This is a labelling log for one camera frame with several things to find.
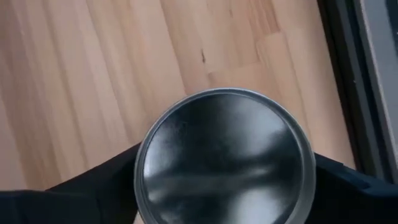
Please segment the wooden floor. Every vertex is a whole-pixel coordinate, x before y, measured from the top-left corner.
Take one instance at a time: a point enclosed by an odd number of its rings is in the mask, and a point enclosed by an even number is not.
[[[0,188],[74,177],[221,86],[276,100],[354,166],[316,0],[0,0]]]

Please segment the wood grain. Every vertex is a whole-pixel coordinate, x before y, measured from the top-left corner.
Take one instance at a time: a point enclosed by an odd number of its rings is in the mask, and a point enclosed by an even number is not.
[[[1,0],[0,187],[70,179],[221,86],[272,98],[354,167],[316,0]]]

